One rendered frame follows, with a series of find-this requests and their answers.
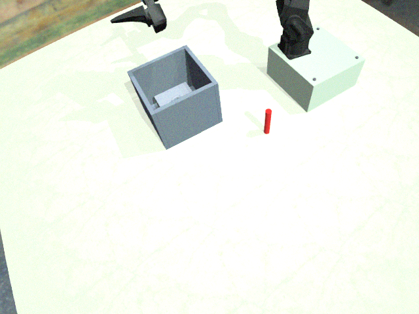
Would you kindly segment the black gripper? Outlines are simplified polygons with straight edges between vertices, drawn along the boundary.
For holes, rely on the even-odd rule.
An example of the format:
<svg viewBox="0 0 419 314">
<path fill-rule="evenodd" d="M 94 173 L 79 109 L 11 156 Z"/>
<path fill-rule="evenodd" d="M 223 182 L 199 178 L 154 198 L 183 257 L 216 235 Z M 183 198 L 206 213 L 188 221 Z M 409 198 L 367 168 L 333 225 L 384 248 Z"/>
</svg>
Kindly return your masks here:
<svg viewBox="0 0 419 314">
<path fill-rule="evenodd" d="M 154 0 L 144 0 L 147 9 L 144 6 L 134 8 L 123 14 L 115 16 L 111 21 L 112 24 L 124 22 L 143 22 L 150 27 L 152 25 L 156 33 L 161 32 L 167 26 L 167 17 L 160 6 L 160 3 L 155 3 Z"/>
</svg>

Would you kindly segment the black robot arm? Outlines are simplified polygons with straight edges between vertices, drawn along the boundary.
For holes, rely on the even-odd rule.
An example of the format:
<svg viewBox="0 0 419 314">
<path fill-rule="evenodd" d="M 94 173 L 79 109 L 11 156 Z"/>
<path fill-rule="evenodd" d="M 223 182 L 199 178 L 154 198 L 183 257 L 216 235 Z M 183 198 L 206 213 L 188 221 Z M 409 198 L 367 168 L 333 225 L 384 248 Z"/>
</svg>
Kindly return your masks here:
<svg viewBox="0 0 419 314">
<path fill-rule="evenodd" d="M 276 0 L 276 6 L 283 27 L 280 50 L 289 60 L 311 54 L 308 46 L 314 30 L 308 13 L 310 0 Z"/>
</svg>

